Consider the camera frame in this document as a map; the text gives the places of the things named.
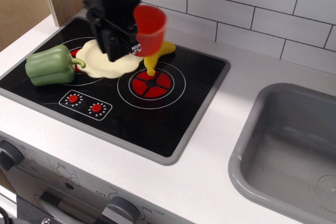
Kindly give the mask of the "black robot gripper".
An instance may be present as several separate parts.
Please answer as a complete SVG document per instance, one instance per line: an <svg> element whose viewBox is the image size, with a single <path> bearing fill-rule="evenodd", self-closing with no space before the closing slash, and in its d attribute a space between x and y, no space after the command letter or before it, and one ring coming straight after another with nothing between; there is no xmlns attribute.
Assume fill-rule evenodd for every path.
<svg viewBox="0 0 336 224"><path fill-rule="evenodd" d="M139 3L140 0L84 0L93 35L111 62L140 51L133 15Z"/></svg>

